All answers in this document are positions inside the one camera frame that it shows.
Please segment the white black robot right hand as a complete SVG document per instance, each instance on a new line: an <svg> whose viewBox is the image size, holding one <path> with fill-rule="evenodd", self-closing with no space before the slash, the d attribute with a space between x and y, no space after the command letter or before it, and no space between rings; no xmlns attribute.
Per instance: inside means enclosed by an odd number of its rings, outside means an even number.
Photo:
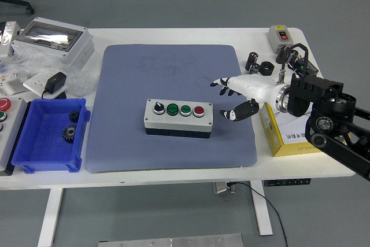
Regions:
<svg viewBox="0 0 370 247"><path fill-rule="evenodd" d="M247 74L220 78L210 84L212 87L221 86L220 95L233 93L243 95L247 101L231 110L221 110L220 114L231 121L241 121L255 115L260 104L267 103L273 112L286 113L288 102L287 84L277 84L275 81L258 74Z"/></svg>

